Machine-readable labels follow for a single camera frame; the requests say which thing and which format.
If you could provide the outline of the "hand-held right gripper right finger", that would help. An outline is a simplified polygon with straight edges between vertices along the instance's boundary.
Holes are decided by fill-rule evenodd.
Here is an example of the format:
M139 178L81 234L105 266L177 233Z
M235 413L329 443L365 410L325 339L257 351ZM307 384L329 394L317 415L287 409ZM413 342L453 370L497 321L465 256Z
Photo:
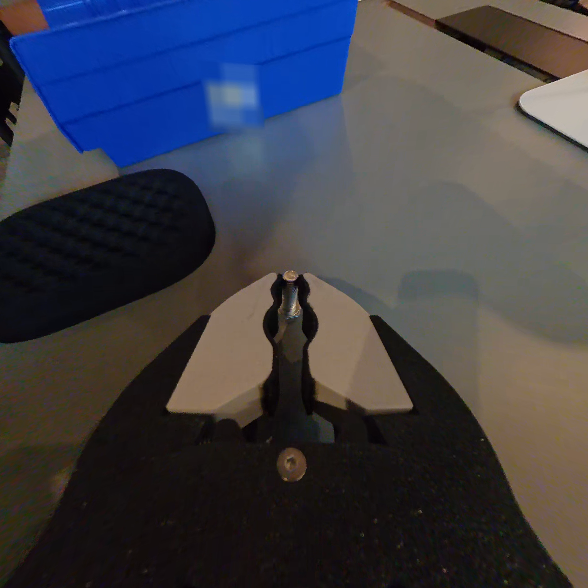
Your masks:
M307 302L318 320L309 338L312 401L360 413L406 413L413 403L374 327L352 298L311 273Z

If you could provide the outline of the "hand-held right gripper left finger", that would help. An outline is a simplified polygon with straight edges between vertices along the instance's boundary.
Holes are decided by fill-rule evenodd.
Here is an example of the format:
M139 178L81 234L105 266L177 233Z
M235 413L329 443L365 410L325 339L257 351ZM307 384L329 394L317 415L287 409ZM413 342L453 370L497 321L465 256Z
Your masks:
M273 347L263 319L273 305L275 273L221 303L188 360L168 403L169 413L212 416L248 425L263 414L263 384L272 371Z

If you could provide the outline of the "silver hex bolt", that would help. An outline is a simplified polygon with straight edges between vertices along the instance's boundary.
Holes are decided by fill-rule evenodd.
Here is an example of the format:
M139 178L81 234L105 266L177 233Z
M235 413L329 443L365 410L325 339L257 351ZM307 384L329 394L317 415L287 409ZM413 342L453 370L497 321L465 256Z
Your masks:
M282 275L282 301L278 313L285 321L298 318L302 313L298 295L299 274L295 270L286 270Z

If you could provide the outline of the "blue plastic bin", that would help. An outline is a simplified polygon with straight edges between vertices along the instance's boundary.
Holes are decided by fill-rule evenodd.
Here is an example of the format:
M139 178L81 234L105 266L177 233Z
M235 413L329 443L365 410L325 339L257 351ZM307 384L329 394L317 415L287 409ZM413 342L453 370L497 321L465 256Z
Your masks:
M111 1L54 6L10 47L62 134L119 167L342 91L358 1Z

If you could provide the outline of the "white rounded board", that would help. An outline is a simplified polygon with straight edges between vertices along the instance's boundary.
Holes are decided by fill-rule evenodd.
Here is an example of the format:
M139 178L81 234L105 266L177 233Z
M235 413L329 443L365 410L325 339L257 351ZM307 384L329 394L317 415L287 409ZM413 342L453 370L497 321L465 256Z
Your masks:
M587 150L587 70L526 91L518 108L531 120Z

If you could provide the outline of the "dark brown flat panel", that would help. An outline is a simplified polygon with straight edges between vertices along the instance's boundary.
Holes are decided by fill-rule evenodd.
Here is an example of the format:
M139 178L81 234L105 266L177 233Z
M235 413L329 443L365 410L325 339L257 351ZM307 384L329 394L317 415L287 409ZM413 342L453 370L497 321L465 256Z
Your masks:
M438 30L562 79L587 70L587 41L490 5L439 18Z

